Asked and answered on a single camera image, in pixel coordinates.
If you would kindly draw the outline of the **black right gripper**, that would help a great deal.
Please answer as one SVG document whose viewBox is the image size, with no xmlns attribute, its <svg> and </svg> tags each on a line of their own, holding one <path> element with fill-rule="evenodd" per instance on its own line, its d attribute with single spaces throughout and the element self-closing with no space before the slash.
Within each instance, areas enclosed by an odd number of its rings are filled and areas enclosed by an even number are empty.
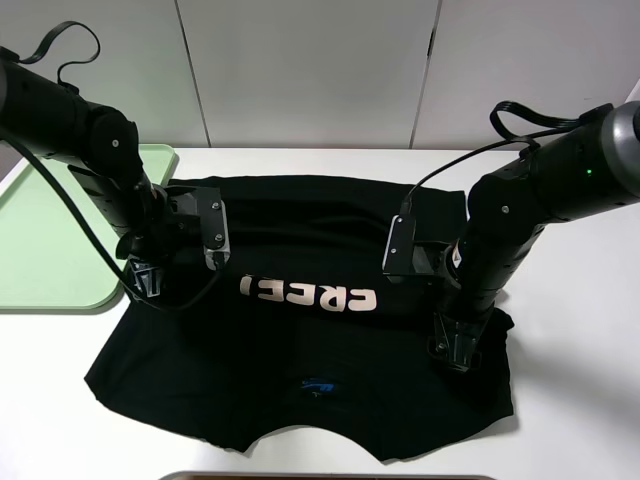
<svg viewBox="0 0 640 480">
<path fill-rule="evenodd" d="M 467 373 L 480 362 L 481 354 L 477 348 L 483 324 L 458 321 L 477 320 L 480 313 L 464 290 L 452 258 L 453 247 L 450 244 L 417 241 L 412 265 L 415 273 L 425 278 L 434 307 L 439 311 L 433 315 L 434 332 L 427 342 L 429 355 L 442 367 Z"/>
</svg>

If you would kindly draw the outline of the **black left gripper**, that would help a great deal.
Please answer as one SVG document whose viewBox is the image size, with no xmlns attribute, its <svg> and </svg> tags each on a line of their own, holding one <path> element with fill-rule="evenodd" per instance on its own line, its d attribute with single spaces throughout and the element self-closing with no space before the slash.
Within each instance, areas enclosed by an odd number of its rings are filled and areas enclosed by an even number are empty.
<svg viewBox="0 0 640 480">
<path fill-rule="evenodd" d="M 163 289 L 165 269 L 161 266 L 187 250 L 204 250 L 197 210 L 197 191 L 203 186 L 172 185 L 157 187 L 152 209 L 141 226 L 126 233 L 118 242 L 116 255 L 129 260 L 125 267 L 133 300 L 158 300 Z"/>
</svg>

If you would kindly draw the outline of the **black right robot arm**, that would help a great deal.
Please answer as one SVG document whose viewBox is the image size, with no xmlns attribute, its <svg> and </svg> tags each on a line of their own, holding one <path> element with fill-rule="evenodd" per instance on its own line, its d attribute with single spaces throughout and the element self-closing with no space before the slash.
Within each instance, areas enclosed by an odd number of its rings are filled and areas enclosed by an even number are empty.
<svg viewBox="0 0 640 480">
<path fill-rule="evenodd" d="M 463 232 L 439 253 L 442 286 L 430 349 L 457 372 L 478 364 L 496 297 L 547 225 L 639 201 L 638 102 L 561 119 L 503 101 L 490 122 L 503 139 L 526 147 L 473 185 Z"/>
</svg>

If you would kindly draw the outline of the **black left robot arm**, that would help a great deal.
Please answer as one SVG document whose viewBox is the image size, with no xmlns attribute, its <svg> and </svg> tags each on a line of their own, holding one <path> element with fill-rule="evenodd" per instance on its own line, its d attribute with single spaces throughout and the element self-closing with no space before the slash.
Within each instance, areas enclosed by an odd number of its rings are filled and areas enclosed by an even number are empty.
<svg viewBox="0 0 640 480">
<path fill-rule="evenodd" d="M 184 310 L 219 281 L 230 257 L 216 187 L 160 186 L 147 176 L 134 122 L 89 102 L 1 51 L 1 138 L 23 154 L 68 208 L 129 296 L 159 310 Z M 44 159 L 66 164 L 118 237 L 109 254 Z"/>
</svg>

